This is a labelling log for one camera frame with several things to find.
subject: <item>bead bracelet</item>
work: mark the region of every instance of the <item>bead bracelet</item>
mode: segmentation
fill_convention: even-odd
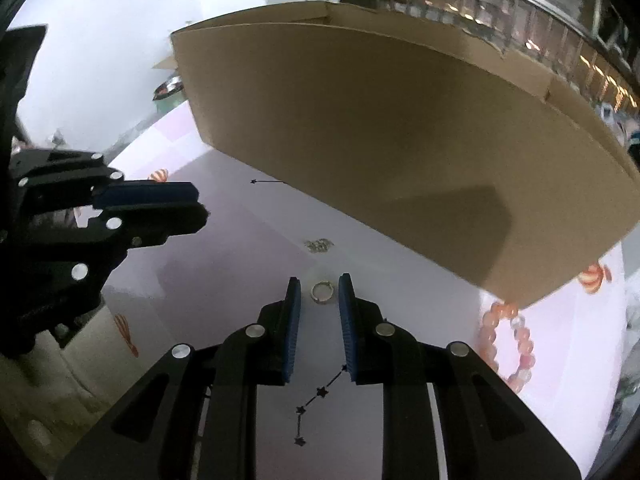
[[[491,309],[482,316],[482,325],[478,333],[478,348],[480,357],[496,373],[498,373],[498,363],[495,357],[498,349],[495,347],[495,329],[501,320],[510,320],[513,328],[513,338],[518,345],[520,353],[520,364],[515,373],[508,378],[500,376],[507,385],[515,392],[520,393],[524,385],[531,380],[531,369],[536,363],[536,358],[532,354],[533,341],[529,338],[531,332],[524,325],[524,316],[518,314],[518,307],[513,303],[494,303]]]

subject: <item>silver ring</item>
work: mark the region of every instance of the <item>silver ring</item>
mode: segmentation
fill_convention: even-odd
[[[331,293],[328,296],[325,296],[324,298],[318,298],[316,296],[316,288],[318,288],[319,286],[324,285],[324,286],[328,286],[329,289],[331,290]],[[311,287],[311,299],[314,300],[317,304],[325,304],[325,303],[329,303],[332,299],[332,297],[334,296],[334,285],[331,282],[328,281],[324,281],[324,282],[317,282],[314,286]]]

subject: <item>cardboard box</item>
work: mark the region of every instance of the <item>cardboard box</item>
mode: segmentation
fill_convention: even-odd
[[[205,142],[506,301],[552,292],[640,218],[640,175],[588,104],[459,28],[300,2],[172,41]]]

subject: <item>cardboard box lid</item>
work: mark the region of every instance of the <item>cardboard box lid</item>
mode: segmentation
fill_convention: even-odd
[[[283,6],[250,12],[270,9],[279,19]],[[504,300],[555,290],[640,218],[620,147],[535,95],[539,82],[525,90],[354,20],[216,20],[172,36],[205,142]]]
[[[498,75],[535,97],[546,100],[585,128],[596,142],[625,168],[640,186],[640,173],[625,150],[585,100],[548,67],[516,50],[502,53],[494,45],[459,27],[414,18],[398,12],[366,9],[351,4],[293,2],[232,12],[183,28],[200,28],[248,23],[316,23],[353,27],[411,41],[464,60]]]

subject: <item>star pattern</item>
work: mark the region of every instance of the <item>star pattern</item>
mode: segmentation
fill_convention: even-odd
[[[302,416],[306,413],[306,407],[310,405],[314,400],[320,398],[324,399],[329,394],[329,386],[334,384],[334,382],[342,375],[342,372],[347,371],[347,365],[343,365],[340,371],[335,375],[333,379],[331,379],[325,386],[320,386],[316,388],[316,394],[311,397],[305,404],[302,406],[296,406],[296,415],[298,416],[298,432],[296,433],[296,437],[293,439],[293,443],[296,446],[304,446],[306,444],[306,440],[300,436],[300,428],[302,427]]]

